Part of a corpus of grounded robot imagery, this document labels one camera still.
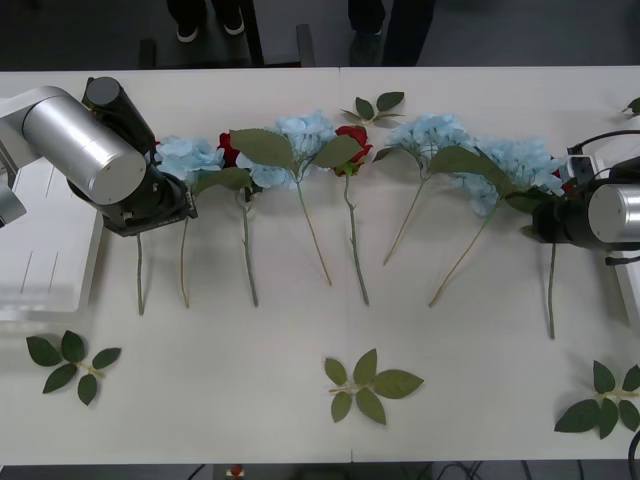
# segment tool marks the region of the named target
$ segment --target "green leaf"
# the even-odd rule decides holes
[[[593,362],[593,388],[598,393],[608,393],[616,388],[613,373],[600,362]]]
[[[357,140],[349,135],[339,135],[320,150],[313,164],[322,168],[336,168],[344,165],[362,151]]]
[[[70,330],[64,332],[61,349],[62,357],[67,362],[71,363],[81,362],[84,360],[86,355],[84,352],[84,342],[82,341],[82,338]]]
[[[75,377],[76,372],[78,371],[78,367],[76,367],[73,363],[67,363],[59,368],[56,368],[49,378],[47,378],[47,382],[44,385],[44,390],[42,393],[51,393],[59,388],[64,387],[67,383],[71,381],[73,377]]]
[[[96,370],[107,368],[120,357],[121,352],[121,348],[105,348],[93,357],[91,364]]]
[[[335,423],[338,423],[346,417],[349,410],[351,410],[351,395],[340,392],[333,397],[333,402],[331,402],[331,418],[333,418]]]
[[[376,376],[378,368],[378,352],[374,348],[365,353],[353,369],[353,380],[358,385],[368,385]]]
[[[88,373],[84,377],[80,379],[80,383],[78,383],[78,397],[82,403],[86,406],[96,398],[96,394],[98,393],[98,381],[96,377]]]
[[[400,104],[402,100],[404,100],[404,92],[383,93],[378,97],[376,107],[378,107],[380,112],[386,112]]]
[[[359,115],[357,115],[357,114],[355,114],[353,112],[350,112],[349,110],[343,110],[343,109],[340,109],[340,110],[342,111],[342,113],[344,113],[347,116],[347,118],[349,118],[349,119],[351,119],[351,120],[353,120],[355,122],[359,122],[359,121],[362,120]]]
[[[324,371],[336,385],[341,386],[347,383],[347,371],[335,358],[327,358],[324,361]]]
[[[600,408],[600,420],[598,426],[600,428],[600,439],[609,436],[618,423],[618,407],[608,398],[602,400],[602,407]]]
[[[473,173],[482,175],[487,182],[492,184],[500,198],[516,191],[516,187],[493,161],[479,149],[478,155],[466,148],[454,146],[445,147],[433,156],[429,165],[429,171],[435,173]]]
[[[555,202],[560,198],[557,195],[541,192],[532,188],[526,192],[513,192],[504,197],[507,204],[522,213],[533,213],[535,208],[548,202]]]
[[[620,409],[620,419],[624,426],[635,432],[640,426],[640,413],[636,406],[629,400],[620,400],[618,408]]]
[[[622,382],[622,389],[625,392],[633,392],[640,387],[640,367],[634,365],[629,369],[624,376],[624,382]]]
[[[27,348],[31,360],[41,367],[53,367],[62,361],[55,347],[42,337],[27,337]]]
[[[277,133],[260,128],[231,130],[231,146],[254,163],[287,170],[294,168],[291,144]]]
[[[380,399],[368,388],[363,388],[356,394],[356,405],[362,413],[374,422],[387,424],[387,417]]]
[[[229,167],[218,172],[198,172],[193,194],[197,197],[207,188],[216,185],[238,191],[251,185],[251,174],[249,170],[238,167]]]
[[[356,111],[365,120],[371,120],[375,115],[373,105],[360,97],[356,98]]]
[[[373,391],[385,398],[404,398],[423,382],[420,377],[403,370],[385,370],[373,380]]]
[[[600,405],[594,399],[583,400],[569,407],[556,423],[556,432],[588,432],[598,424]]]
[[[631,103],[625,108],[625,110],[631,109],[631,111],[635,114],[640,113],[640,98],[636,98],[632,100]]]

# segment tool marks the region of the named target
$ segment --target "white table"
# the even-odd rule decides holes
[[[79,95],[89,75],[2,74],[0,97],[43,84]],[[281,114],[318,107],[339,124],[339,108],[351,108],[356,96],[402,90],[408,119],[455,112],[474,132],[539,135],[561,154],[612,129],[616,112],[640,94],[638,68],[109,75],[157,136],[204,135],[212,143],[229,128],[269,125]],[[386,134],[371,129],[376,147]],[[560,412],[589,395],[594,359],[618,378],[640,360],[613,271],[590,252],[558,248],[558,338],[550,341],[550,249],[522,238],[518,227],[528,219],[505,210],[429,309],[480,221],[464,195],[434,181],[383,268],[417,187],[413,169],[390,159],[364,168],[353,182],[369,308],[352,268],[343,183],[331,175],[315,175],[304,187],[333,288],[323,279],[295,192],[269,191],[252,221],[257,310],[228,192],[205,193],[200,219],[190,224],[189,310],[179,293],[181,226],[143,235],[142,318],[135,307],[135,241],[105,233],[90,312],[47,330],[69,326],[86,336],[90,354],[121,346],[122,357],[85,408],[73,389],[40,395],[48,372],[29,359],[24,337],[31,331],[4,332],[0,464],[624,457],[631,434],[622,425],[605,441],[595,433],[553,432]],[[334,425],[323,358],[352,368],[373,347],[381,369],[409,370],[425,385],[407,399],[384,401],[386,428],[357,411]]]

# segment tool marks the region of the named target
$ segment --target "cable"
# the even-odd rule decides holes
[[[631,480],[638,480],[638,474],[636,473],[636,448],[640,443],[640,432],[636,433],[629,445],[629,473],[631,474]]]
[[[529,464],[527,463],[527,461],[521,460],[520,463],[522,464],[522,469],[524,470],[524,476],[527,478],[527,480],[533,480],[533,477],[531,476],[531,470],[529,470]]]
[[[615,132],[603,133],[602,135],[597,135],[585,140],[584,142],[580,142],[573,147],[568,148],[567,151],[571,155],[576,155],[582,153],[582,148],[585,145],[589,145],[590,143],[597,142],[598,140],[602,140],[604,138],[617,137],[619,135],[640,135],[640,130],[616,130]]]
[[[578,472],[580,473],[580,480],[584,480],[584,470],[582,469],[582,462],[580,460],[576,460],[578,462]]]
[[[205,466],[205,464],[203,463],[198,468],[196,468],[193,471],[193,473],[191,475],[189,475],[189,478],[187,478],[187,480],[193,480],[195,478],[195,476],[200,473],[200,470],[202,470],[204,468],[204,466]]]

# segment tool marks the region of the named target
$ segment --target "black trousers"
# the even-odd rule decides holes
[[[238,0],[211,0],[211,5],[223,23],[234,23],[238,18]],[[167,0],[167,8],[176,23],[185,27],[198,27],[207,16],[203,0]]]
[[[433,20],[436,0],[394,0],[383,66],[414,67]],[[357,32],[378,33],[384,22],[382,0],[349,0],[351,28]]]

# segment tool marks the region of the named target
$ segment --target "green stem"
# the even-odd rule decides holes
[[[76,362],[76,365],[79,366],[79,367],[84,368],[85,370],[87,370],[89,373],[92,373],[96,377],[100,377],[100,378],[105,378],[106,377],[106,375],[104,373],[102,373],[100,370],[96,370],[91,365],[85,365],[82,362]]]
[[[180,246],[180,287],[182,288],[182,298],[184,304],[189,308],[189,295],[187,295],[187,289],[184,286],[184,244],[187,239],[187,226],[189,225],[189,217],[184,219],[184,231],[182,232],[182,245]]]
[[[318,252],[318,256],[320,257],[320,263],[322,263],[322,268],[324,270],[324,274],[327,277],[327,281],[329,285],[333,286],[331,283],[331,277],[329,277],[329,272],[327,271],[327,266],[324,264],[324,258],[322,258],[322,253],[320,253],[320,246],[318,245],[318,239],[316,238],[316,232],[313,230],[313,225],[311,225],[311,220],[309,219],[309,214],[307,213],[307,207],[304,204],[304,198],[302,197],[302,189],[300,188],[300,182],[296,182],[296,187],[298,187],[298,197],[300,197],[300,205],[302,205],[302,210],[304,211],[304,216],[307,218],[307,223],[309,224],[309,229],[311,230],[311,236],[313,236],[313,243],[316,245],[316,251]]]
[[[385,257],[384,262],[382,262],[382,265],[386,265],[387,264],[387,262],[391,258],[391,255],[395,251],[396,246],[398,245],[398,241],[400,240],[400,237],[402,236],[402,232],[404,231],[404,227],[407,225],[407,222],[409,221],[409,217],[411,216],[411,212],[413,212],[413,208],[416,206],[416,202],[418,201],[418,197],[420,196],[420,192],[422,192],[422,188],[424,187],[424,184],[427,183],[427,180],[429,180],[429,178],[431,178],[430,175],[427,178],[425,178],[424,180],[422,180],[422,179],[420,180],[420,186],[418,187],[418,191],[416,192],[416,196],[413,198],[413,202],[411,202],[411,207],[409,207],[409,211],[407,212],[407,216],[404,217],[404,222],[402,222],[402,226],[400,227],[400,231],[398,232],[398,235],[396,236],[396,239],[393,242],[393,245],[391,246],[391,250],[389,250],[389,253],[387,253],[387,256]]]
[[[362,271],[360,270],[360,260],[358,259],[358,241],[356,240],[356,218],[354,211],[355,205],[349,202],[349,175],[345,175],[344,185],[344,201],[349,206],[349,216],[351,217],[351,246],[353,247],[353,261],[356,265],[356,272],[358,273],[358,281],[360,282],[360,290],[362,291],[362,299],[365,305],[369,305],[369,295],[367,294],[367,287],[364,285],[364,278],[362,277]]]
[[[462,260],[464,259],[464,257],[467,256],[467,253],[469,253],[469,251],[471,250],[471,247],[473,247],[473,244],[476,243],[476,240],[478,240],[478,237],[480,237],[480,234],[482,233],[482,231],[485,229],[485,227],[489,224],[489,222],[491,221],[491,219],[493,218],[493,216],[495,215],[496,211],[498,210],[498,207],[500,206],[500,203],[497,203],[496,206],[493,208],[493,210],[491,210],[491,213],[489,213],[489,215],[487,215],[487,218],[484,220],[484,222],[482,223],[482,226],[480,227],[480,230],[478,230],[478,233],[476,233],[476,236],[473,237],[473,240],[471,241],[471,243],[469,244],[469,246],[467,247],[467,249],[464,251],[464,253],[462,254],[462,256],[458,259],[458,261],[456,262],[456,264],[453,266],[453,268],[451,269],[451,271],[447,274],[447,276],[445,277],[444,281],[442,282],[442,284],[440,285],[440,288],[438,288],[438,291],[436,292],[436,294],[434,295],[433,299],[431,300],[431,302],[429,302],[429,307],[433,307],[436,303],[436,301],[438,300],[438,298],[440,297],[440,295],[442,294],[442,292],[444,291],[444,287],[447,285],[447,282],[449,281],[449,278],[451,277],[451,275],[453,275],[453,272],[456,271],[456,268],[458,268],[458,265],[460,265],[460,262],[462,262]]]
[[[137,275],[137,287],[138,287],[138,315],[144,315],[144,302],[142,300],[142,241],[140,240],[140,234],[136,235],[138,242],[138,275]]]
[[[549,271],[549,293],[547,302],[549,304],[549,336],[551,340],[556,338],[556,324],[553,321],[553,272],[556,268],[556,244],[551,246],[551,269]]]
[[[241,194],[242,194],[241,192],[238,192],[236,194],[236,203],[238,204],[238,207],[240,208],[240,210],[242,210],[242,221],[244,224],[244,239],[242,240],[242,244],[244,245],[244,258],[247,262],[247,273],[249,275],[249,285],[251,286],[251,296],[253,297],[253,306],[257,307],[258,293],[256,291],[256,284],[253,280],[253,267],[251,266],[251,253],[249,249],[249,218],[247,217],[249,212],[247,207],[245,207],[242,201],[240,200],[239,196]]]

